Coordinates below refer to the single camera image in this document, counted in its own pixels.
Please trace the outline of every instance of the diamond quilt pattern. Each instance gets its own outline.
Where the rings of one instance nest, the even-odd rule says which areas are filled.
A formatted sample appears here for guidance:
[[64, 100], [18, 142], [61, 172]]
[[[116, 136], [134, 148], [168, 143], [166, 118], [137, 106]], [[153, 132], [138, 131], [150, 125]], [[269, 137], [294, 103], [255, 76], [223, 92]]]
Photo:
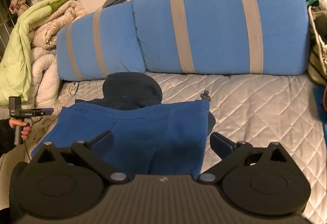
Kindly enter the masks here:
[[[283, 144], [311, 184], [303, 215], [314, 224], [327, 223], [326, 143], [307, 75], [147, 74], [161, 86], [164, 103], [197, 100], [208, 90], [214, 131], [232, 141], [254, 147]], [[102, 98], [103, 82], [81, 82], [74, 99]], [[208, 140], [202, 171], [219, 161]]]

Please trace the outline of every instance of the gray stripe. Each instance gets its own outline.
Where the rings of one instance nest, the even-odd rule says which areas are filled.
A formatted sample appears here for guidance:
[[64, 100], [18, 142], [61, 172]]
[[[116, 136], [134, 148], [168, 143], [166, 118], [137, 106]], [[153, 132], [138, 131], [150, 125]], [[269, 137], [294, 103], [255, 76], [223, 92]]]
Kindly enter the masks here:
[[327, 82], [327, 79], [321, 74], [321, 72], [318, 70], [318, 68], [312, 63], [312, 62], [309, 62], [309, 66], [308, 66], [308, 71], [309, 71], [309, 75], [310, 75], [310, 77], [311, 77], [311, 79], [313, 80], [313, 81], [315, 81], [316, 82], [316, 80], [314, 80], [313, 78], [312, 78], [312, 72], [310, 72], [310, 67], [316, 72], [316, 77], [320, 77], [320, 80], [322, 80], [322, 81], [324, 81], [324, 82]]
[[323, 78], [324, 81], [326, 81], [326, 78], [324, 76], [324, 70], [320, 62], [319, 55], [316, 54], [315, 52], [315, 47], [318, 45], [315, 45], [310, 53], [309, 57], [309, 66], [308, 66], [308, 71], [310, 71], [310, 66], [313, 67], [313, 69], [320, 75], [321, 78]]
[[106, 64], [104, 63], [102, 47], [101, 47], [101, 37], [100, 37], [100, 16], [102, 9], [96, 11], [93, 15], [93, 43], [94, 43], [94, 51], [96, 61], [98, 62], [98, 66], [104, 77], [106, 77], [109, 72], [106, 68]]
[[72, 69], [80, 81], [84, 81], [85, 79], [82, 77], [75, 61], [74, 51], [73, 51], [73, 42], [72, 42], [72, 24], [68, 25], [66, 31], [66, 44], [67, 44], [67, 51], [68, 57], [70, 60], [70, 64], [72, 65]]
[[263, 72], [263, 39], [257, 0], [242, 0], [249, 39], [250, 73]]
[[170, 0], [180, 66], [184, 73], [195, 73], [188, 37], [184, 0]]

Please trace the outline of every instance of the person's hand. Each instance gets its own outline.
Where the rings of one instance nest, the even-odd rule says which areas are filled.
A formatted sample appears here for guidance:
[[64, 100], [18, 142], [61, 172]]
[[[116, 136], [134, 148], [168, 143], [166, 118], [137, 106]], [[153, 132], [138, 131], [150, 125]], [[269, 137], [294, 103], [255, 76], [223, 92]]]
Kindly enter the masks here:
[[24, 127], [23, 130], [22, 130], [22, 138], [24, 140], [26, 140], [28, 138], [28, 136], [30, 135], [30, 133], [32, 132], [33, 122], [30, 122], [29, 126], [26, 126], [27, 123], [23, 122], [20, 119], [10, 119], [9, 120], [9, 125], [10, 125], [11, 128], [15, 128], [17, 125]]

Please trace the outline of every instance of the cable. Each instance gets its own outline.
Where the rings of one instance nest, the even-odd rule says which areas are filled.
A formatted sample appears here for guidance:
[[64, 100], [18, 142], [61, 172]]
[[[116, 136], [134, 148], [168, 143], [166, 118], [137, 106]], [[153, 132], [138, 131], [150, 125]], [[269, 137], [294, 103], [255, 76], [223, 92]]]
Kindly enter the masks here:
[[41, 116], [41, 118], [39, 120], [37, 120], [36, 122], [33, 122], [33, 123], [38, 123], [42, 119], [43, 119], [43, 116]]
[[26, 154], [27, 154], [29, 160], [31, 161], [32, 159], [30, 158], [29, 153], [27, 151], [27, 146], [26, 146], [26, 141], [25, 140], [24, 140], [24, 145], [25, 145]]

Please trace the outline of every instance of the small black clip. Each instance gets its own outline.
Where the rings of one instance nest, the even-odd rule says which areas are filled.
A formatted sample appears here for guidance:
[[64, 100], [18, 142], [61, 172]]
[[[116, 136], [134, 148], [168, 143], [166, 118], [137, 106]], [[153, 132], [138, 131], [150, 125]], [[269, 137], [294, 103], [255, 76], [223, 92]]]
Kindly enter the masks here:
[[203, 94], [201, 94], [202, 99], [206, 99], [211, 102], [211, 97], [209, 96], [209, 91], [205, 90]]

